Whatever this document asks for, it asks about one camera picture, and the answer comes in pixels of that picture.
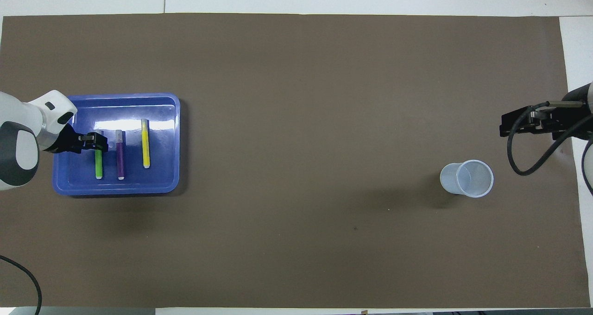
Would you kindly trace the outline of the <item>blue plastic tray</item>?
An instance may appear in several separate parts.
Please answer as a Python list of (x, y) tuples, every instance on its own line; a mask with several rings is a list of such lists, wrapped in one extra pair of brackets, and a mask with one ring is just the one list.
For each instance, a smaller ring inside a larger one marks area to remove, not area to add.
[[(77, 113), (69, 123), (80, 133), (108, 140), (103, 178), (95, 178), (95, 151), (56, 154), (52, 185), (60, 195), (146, 195), (173, 191), (180, 177), (181, 103), (172, 93), (73, 95)], [(150, 129), (151, 166), (142, 163), (141, 119)], [(125, 179), (117, 179), (116, 131), (124, 135)]]

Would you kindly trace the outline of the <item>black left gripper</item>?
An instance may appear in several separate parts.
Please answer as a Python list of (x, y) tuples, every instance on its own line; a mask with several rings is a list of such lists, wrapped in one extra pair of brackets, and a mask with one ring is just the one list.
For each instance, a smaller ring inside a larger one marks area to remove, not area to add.
[(51, 154), (63, 152), (80, 154), (83, 150), (108, 152), (108, 140), (106, 136), (98, 132), (78, 133), (70, 123), (66, 123), (59, 132), (57, 140), (46, 149)]

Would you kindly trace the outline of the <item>translucent mesh pen cup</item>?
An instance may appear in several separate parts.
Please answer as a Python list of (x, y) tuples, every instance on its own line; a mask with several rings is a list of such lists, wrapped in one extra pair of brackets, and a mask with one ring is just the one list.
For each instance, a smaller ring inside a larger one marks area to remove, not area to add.
[(489, 194), (494, 180), (489, 165), (480, 160), (445, 165), (439, 174), (439, 181), (445, 191), (470, 198)]

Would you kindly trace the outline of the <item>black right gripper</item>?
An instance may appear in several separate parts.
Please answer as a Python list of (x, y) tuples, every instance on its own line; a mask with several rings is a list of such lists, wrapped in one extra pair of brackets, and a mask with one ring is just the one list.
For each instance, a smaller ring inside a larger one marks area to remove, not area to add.
[(589, 116), (589, 91), (572, 90), (565, 94), (562, 101), (581, 101), (583, 105), (580, 108), (557, 108), (546, 112), (549, 105), (533, 105), (517, 109), (513, 112), (501, 116), (501, 125), (498, 127), (498, 135), (502, 138), (510, 136), (513, 125), (517, 123), (516, 135), (520, 133), (530, 133), (540, 135), (553, 132), (555, 127), (553, 119), (559, 122), (561, 131), (551, 135), (554, 140), (559, 139), (561, 134), (578, 123), (578, 121)]

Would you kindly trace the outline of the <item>purple marker pen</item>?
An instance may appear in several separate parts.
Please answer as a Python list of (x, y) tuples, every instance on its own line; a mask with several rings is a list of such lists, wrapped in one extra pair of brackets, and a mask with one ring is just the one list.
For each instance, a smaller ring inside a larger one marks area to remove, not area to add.
[(125, 163), (124, 163), (124, 135), (123, 131), (116, 131), (116, 167), (117, 167), (117, 179), (125, 179)]

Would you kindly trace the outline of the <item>yellow marker pen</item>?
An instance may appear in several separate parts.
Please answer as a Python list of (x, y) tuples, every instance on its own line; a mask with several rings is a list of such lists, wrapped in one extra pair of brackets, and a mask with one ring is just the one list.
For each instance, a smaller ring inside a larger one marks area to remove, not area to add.
[(148, 126), (147, 119), (140, 119), (140, 134), (141, 134), (141, 144), (142, 144), (142, 163), (144, 169), (149, 169), (151, 166), (151, 159), (150, 159), (150, 129)]

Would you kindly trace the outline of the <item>brown table mat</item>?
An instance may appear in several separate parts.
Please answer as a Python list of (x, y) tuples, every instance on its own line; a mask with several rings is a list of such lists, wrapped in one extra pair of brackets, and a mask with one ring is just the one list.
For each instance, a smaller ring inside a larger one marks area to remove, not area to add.
[[(500, 117), (568, 91), (558, 18), (8, 17), (0, 91), (173, 93), (179, 185), (0, 192), (0, 255), (47, 306), (590, 304), (572, 147), (517, 176)], [(481, 198), (443, 189), (480, 160)]]

